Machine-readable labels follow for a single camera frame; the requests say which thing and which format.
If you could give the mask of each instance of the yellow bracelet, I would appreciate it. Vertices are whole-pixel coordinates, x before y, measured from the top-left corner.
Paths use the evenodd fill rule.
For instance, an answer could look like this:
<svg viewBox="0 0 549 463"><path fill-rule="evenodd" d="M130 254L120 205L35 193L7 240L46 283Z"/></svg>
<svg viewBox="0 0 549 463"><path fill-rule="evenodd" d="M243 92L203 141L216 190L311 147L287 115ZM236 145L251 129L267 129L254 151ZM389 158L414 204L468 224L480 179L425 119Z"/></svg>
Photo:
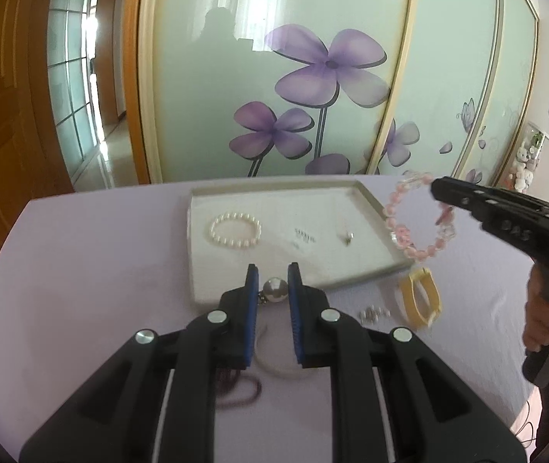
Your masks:
<svg viewBox="0 0 549 463"><path fill-rule="evenodd" d="M418 310L416 297L414 295L414 282L419 282L427 292L429 298L429 308L431 313L428 317L424 317ZM437 317L442 313L442 299L439 296L439 291L433 280L431 270L428 268L420 268L415 272L409 273L408 276L399 281L399 287L403 293L403 302L405 303L405 312L409 323L414 329L420 327L430 327Z"/></svg>

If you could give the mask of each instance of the wooden door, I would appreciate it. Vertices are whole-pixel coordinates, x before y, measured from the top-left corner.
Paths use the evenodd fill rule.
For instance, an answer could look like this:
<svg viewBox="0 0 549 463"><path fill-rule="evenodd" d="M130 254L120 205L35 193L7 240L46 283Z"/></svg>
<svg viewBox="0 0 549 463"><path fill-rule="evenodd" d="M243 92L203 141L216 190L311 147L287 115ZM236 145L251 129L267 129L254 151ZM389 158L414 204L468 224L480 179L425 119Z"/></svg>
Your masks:
<svg viewBox="0 0 549 463"><path fill-rule="evenodd" d="M73 191L58 158L47 86L49 1L0 0L0 248L30 199ZM33 13L35 5L45 11ZM44 21L34 20L33 15ZM33 98L34 84L47 97Z"/></svg>
<svg viewBox="0 0 549 463"><path fill-rule="evenodd" d="M94 68L98 86L98 103L103 120L103 132L109 135L118 125L116 82L114 78L114 11L116 0L98 0L96 3L96 51Z"/></svg>

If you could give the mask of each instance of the hallway floor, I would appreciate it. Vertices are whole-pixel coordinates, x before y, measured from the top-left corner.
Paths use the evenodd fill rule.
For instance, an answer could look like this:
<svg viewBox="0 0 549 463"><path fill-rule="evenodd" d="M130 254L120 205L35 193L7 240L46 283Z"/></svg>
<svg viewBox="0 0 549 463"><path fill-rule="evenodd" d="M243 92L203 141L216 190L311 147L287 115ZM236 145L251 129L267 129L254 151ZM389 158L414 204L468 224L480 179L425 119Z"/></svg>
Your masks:
<svg viewBox="0 0 549 463"><path fill-rule="evenodd" d="M122 120L98 147L96 155L75 182L75 191L137 186L137 173L128 137L128 122Z"/></svg>

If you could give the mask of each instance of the pearl bracelet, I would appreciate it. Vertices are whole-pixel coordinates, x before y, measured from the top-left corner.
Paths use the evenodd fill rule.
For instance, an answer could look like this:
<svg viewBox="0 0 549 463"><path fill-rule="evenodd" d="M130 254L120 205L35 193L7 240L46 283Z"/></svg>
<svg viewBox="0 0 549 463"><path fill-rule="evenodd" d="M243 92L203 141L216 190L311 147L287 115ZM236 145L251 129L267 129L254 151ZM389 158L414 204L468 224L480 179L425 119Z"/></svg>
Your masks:
<svg viewBox="0 0 549 463"><path fill-rule="evenodd" d="M223 221L235 221L240 220L246 223L249 223L254 231L255 235L250 239L236 239L236 238L225 238L221 235L218 235L216 232L216 227L221 224ZM255 219L255 216L247 214L244 212L226 212L218 216L212 224L210 225L210 238L221 245L231 248L249 248L255 247L258 244L261 238L261 223Z"/></svg>
<svg viewBox="0 0 549 463"><path fill-rule="evenodd" d="M411 233L404 224L397 224L397 205L401 203L403 196L411 189L421 186L430 186L434 178L431 174L420 174L414 172L411 176L397 184L397 190L390 194L390 203L385 206L383 213L387 216L386 226L392 231L392 240L398 248L405 252L405 255L418 262L426 261L434 257L437 251L446 247L446 243L456 236L454 230L454 211L448 204L440 203L442 214L436 222L438 226L435 244L429 245L426 249L419 250L411 241Z"/></svg>

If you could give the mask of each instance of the white tray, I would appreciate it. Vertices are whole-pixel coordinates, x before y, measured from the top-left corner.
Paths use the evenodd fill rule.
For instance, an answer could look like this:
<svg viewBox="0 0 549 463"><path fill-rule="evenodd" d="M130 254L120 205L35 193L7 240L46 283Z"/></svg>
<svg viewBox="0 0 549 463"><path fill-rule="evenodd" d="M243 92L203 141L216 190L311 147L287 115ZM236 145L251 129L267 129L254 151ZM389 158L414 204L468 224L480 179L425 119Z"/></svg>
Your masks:
<svg viewBox="0 0 549 463"><path fill-rule="evenodd" d="M412 261L395 247L382 210L359 181L251 179L194 189L188 217L193 300L217 306L223 292L244 285L250 263L263 284L272 277L286 280L288 265L298 262L303 283L320 289L409 269ZM235 249L210 239L212 221L226 212L260 220L256 247ZM239 221L218 230L232 238L252 236ZM354 237L349 245L347 233Z"/></svg>

